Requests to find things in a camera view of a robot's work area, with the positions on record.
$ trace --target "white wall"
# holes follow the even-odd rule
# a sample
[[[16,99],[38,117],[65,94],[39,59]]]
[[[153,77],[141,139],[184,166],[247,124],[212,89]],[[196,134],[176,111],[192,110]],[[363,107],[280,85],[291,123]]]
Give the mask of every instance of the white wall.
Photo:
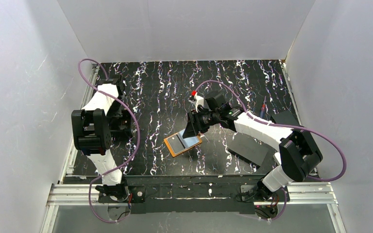
[[[0,0],[0,232],[40,231],[85,92],[83,57],[56,0]]]
[[[58,0],[101,62],[285,59],[314,0]]]
[[[373,232],[373,2],[317,0],[289,52],[287,68],[301,121],[334,138],[347,172],[332,182],[348,232]],[[320,143],[320,172],[341,160]]]

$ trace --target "table surface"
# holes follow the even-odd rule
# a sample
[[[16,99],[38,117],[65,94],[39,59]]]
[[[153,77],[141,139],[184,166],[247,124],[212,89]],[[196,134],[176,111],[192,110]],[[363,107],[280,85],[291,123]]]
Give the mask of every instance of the table surface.
[[[270,151],[261,168],[247,163],[228,151],[236,134],[219,125],[212,126],[203,143],[173,158],[164,138],[185,128],[186,113],[192,109],[187,101],[191,91],[206,80],[217,80],[230,86],[247,106],[259,114],[267,96],[266,118],[285,110],[296,117],[283,71],[278,60],[250,61],[185,61],[102,64],[110,74],[119,73],[126,79],[124,99],[136,115],[140,126],[141,144],[135,159],[123,168],[125,175],[228,175],[258,174],[271,169]],[[99,72],[99,79],[105,76]],[[232,106],[238,105],[225,88],[216,83],[199,90],[205,96],[220,90]],[[115,142],[111,152],[118,164],[126,160],[135,148],[136,139]],[[93,163],[78,153],[73,175],[96,176]]]

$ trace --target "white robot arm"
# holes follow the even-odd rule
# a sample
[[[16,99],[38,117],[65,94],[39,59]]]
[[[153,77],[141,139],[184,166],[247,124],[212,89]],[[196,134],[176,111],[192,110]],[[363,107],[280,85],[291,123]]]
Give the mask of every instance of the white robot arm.
[[[122,98],[121,81],[104,81],[104,84],[98,85],[98,90]],[[113,104],[115,101],[111,97],[97,91],[87,105],[81,110],[73,111],[71,115],[75,147],[94,163],[99,174],[117,167],[110,150],[112,144],[111,119],[107,117]],[[102,184],[104,185],[120,184],[121,180],[122,172],[119,169],[102,176]]]
[[[188,123],[183,138],[205,133],[210,126],[220,124],[224,128],[257,138],[279,151],[282,164],[266,174],[257,185],[257,192],[265,199],[293,181],[303,181],[322,160],[321,152],[309,132],[271,127],[269,124],[272,122],[250,112],[245,113],[241,107],[231,107],[218,92],[211,92],[205,98],[209,109],[203,107],[203,98],[197,96],[196,92],[189,101],[195,105],[195,110],[187,115]],[[254,121],[254,118],[267,122],[267,125]]]

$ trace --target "purple cable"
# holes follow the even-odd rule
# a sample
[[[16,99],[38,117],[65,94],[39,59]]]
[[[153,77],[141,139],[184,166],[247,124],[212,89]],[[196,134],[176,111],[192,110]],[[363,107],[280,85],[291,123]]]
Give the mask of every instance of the purple cable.
[[[250,114],[248,114],[248,111],[247,109],[245,108],[245,105],[244,103],[242,102],[242,100],[238,97],[237,94],[235,94],[235,92],[229,88],[227,85],[225,85],[224,83],[222,82],[219,82],[219,81],[216,81],[216,80],[207,80],[203,83],[201,83],[196,89],[195,91],[198,92],[198,89],[204,85],[205,83],[219,83],[219,84],[222,84],[223,86],[225,86],[239,101],[239,103],[241,104],[242,108],[244,109],[244,112],[247,113],[247,116],[249,118],[251,118],[252,120],[258,122],[258,123],[261,123],[261,124],[264,124],[264,125],[268,125],[268,122],[264,122],[264,121],[261,121],[261,120],[258,120],[258,119],[255,119],[253,118]],[[321,138],[325,139],[327,142],[329,142],[331,145],[333,145],[335,147],[335,149],[337,149],[339,155],[341,156],[341,159],[342,159],[342,170],[341,172],[333,177],[333,178],[328,178],[328,179],[322,179],[322,178],[316,178],[316,177],[312,177],[312,176],[309,176],[308,177],[310,179],[313,179],[313,180],[316,180],[316,181],[322,181],[322,182],[331,182],[331,181],[335,181],[335,180],[338,180],[339,178],[341,178],[344,174],[345,174],[345,171],[347,170],[347,160],[345,159],[345,155],[344,153],[342,152],[341,148],[339,148],[339,146],[333,141],[331,140],[330,138],[328,138],[327,136],[323,135],[322,133],[319,133],[315,130],[312,130],[312,129],[308,129],[308,128],[304,128],[302,126],[294,126],[294,125],[282,125],[282,124],[269,124],[270,126],[274,126],[274,127],[283,127],[283,128],[291,128],[291,129],[296,129],[296,130],[305,130],[305,131],[308,131],[310,133],[313,133],[313,134],[316,134],[318,136],[320,136]]]
[[[91,189],[92,189],[92,184],[95,182],[95,181],[97,181],[97,180],[99,180],[102,176],[105,176],[105,175],[108,175],[109,173],[111,173],[111,172],[113,172],[113,171],[116,171],[116,170],[118,170],[118,169],[120,169],[121,167],[123,167],[123,166],[126,166],[134,157],[135,157],[135,154],[136,154],[136,152],[138,151],[138,148],[139,148],[139,143],[140,143],[140,140],[141,140],[141,136],[140,136],[140,130],[139,130],[139,125],[138,125],[138,121],[136,120],[136,118],[135,118],[135,115],[134,115],[134,113],[131,111],[131,109],[125,104],[125,103],[123,103],[121,100],[119,100],[118,98],[116,98],[116,97],[114,97],[114,96],[112,96],[112,95],[110,95],[110,94],[108,94],[108,93],[106,93],[106,92],[103,92],[103,91],[99,91],[93,84],[91,84],[90,82],[89,82],[89,80],[85,77],[85,75],[82,73],[82,71],[81,71],[81,63],[83,62],[83,61],[92,61],[92,62],[94,62],[94,63],[96,63],[97,65],[99,65],[100,67],[101,67],[101,69],[103,70],[103,72],[105,73],[105,78],[108,80],[109,79],[109,77],[108,77],[108,74],[106,73],[106,70],[105,70],[105,68],[99,63],[99,62],[97,62],[97,61],[95,61],[95,60],[93,60],[93,59],[89,59],[89,58],[84,58],[84,59],[82,59],[79,63],[78,63],[78,72],[79,72],[79,74],[81,75],[81,77],[84,79],[84,81],[92,88],[92,89],[94,89],[95,91],[98,91],[99,93],[101,93],[101,94],[104,94],[104,95],[106,95],[106,96],[108,96],[108,97],[111,97],[111,98],[113,98],[115,101],[117,101],[118,103],[120,103],[124,108],[126,108],[127,110],[128,110],[128,112],[129,112],[129,114],[131,115],[131,117],[132,117],[132,119],[134,119],[134,122],[135,122],[135,126],[136,126],[136,135],[137,135],[137,138],[136,138],[136,147],[135,147],[135,150],[134,150],[134,152],[131,154],[131,156],[129,156],[129,158],[123,163],[123,164],[121,164],[121,165],[119,165],[119,166],[117,166],[116,168],[114,168],[114,169],[111,169],[111,170],[109,170],[109,171],[107,171],[107,172],[105,172],[105,173],[103,173],[102,175],[100,175],[100,176],[98,176],[98,177],[96,177],[95,179],[93,179],[90,183],[89,183],[89,193],[88,193],[88,199],[89,199],[89,206],[91,207],[91,210],[92,210],[92,212],[94,213],[94,215],[99,219],[99,220],[101,220],[102,222],[106,222],[106,223],[117,223],[117,222],[120,222],[120,221],[122,221],[122,220],[124,220],[124,219],[126,219],[128,216],[129,216],[129,214],[127,215],[127,216],[125,216],[125,217],[123,217],[123,218],[121,218],[121,219],[119,219],[119,220],[116,220],[116,221],[109,221],[109,220],[105,220],[105,219],[103,219],[103,218],[101,218],[96,212],[95,212],[95,209],[94,209],[94,207],[92,206],[92,202],[91,202]]]

